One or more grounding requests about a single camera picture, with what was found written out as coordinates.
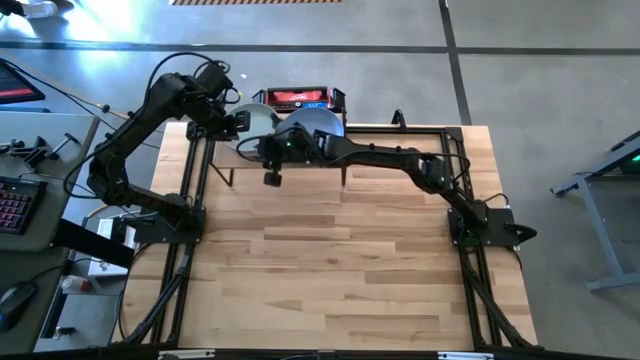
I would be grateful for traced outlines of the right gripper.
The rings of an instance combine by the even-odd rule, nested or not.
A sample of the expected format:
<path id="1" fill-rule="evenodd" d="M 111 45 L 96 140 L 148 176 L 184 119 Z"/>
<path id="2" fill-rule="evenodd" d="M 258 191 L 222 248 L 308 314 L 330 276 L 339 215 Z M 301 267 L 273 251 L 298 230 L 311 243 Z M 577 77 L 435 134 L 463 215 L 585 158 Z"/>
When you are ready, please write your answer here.
<path id="1" fill-rule="evenodd" d="M 282 163 L 305 163 L 307 161 L 307 133 L 303 130 L 289 130 L 275 137 L 276 160 Z M 271 162 L 270 170 L 263 177 L 263 183 L 280 187 L 282 175 L 278 173 L 278 163 Z"/>

